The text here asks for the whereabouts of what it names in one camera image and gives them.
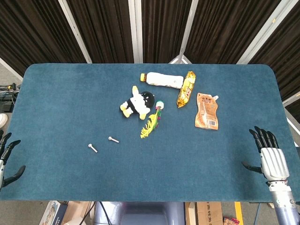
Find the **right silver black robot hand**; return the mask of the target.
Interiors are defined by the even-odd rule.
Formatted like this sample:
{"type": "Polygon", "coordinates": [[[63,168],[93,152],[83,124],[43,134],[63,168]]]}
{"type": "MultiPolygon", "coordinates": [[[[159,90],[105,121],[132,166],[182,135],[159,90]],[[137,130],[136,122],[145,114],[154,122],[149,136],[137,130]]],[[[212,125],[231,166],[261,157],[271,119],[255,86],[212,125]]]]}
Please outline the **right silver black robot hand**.
{"type": "Polygon", "coordinates": [[[260,154],[261,166],[251,166],[245,161],[242,162],[242,165],[250,171],[263,174],[268,182],[287,180],[289,177],[288,166],[274,134],[257,126],[249,129],[249,132],[253,136],[260,154]]]}

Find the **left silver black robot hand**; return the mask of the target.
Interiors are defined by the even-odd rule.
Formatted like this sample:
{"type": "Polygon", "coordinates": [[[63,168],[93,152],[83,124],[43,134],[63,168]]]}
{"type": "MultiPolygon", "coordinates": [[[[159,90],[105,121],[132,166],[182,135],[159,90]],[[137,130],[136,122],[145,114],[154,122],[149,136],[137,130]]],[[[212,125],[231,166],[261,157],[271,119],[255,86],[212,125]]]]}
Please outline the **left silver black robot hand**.
{"type": "Polygon", "coordinates": [[[4,188],[12,182],[18,180],[26,169],[26,166],[23,165],[19,168],[15,175],[8,178],[4,178],[5,167],[10,157],[10,154],[13,148],[21,142],[21,140],[13,141],[8,146],[6,146],[6,143],[11,137],[11,134],[12,133],[8,133],[4,135],[4,131],[0,131],[0,188],[4,188]]]}

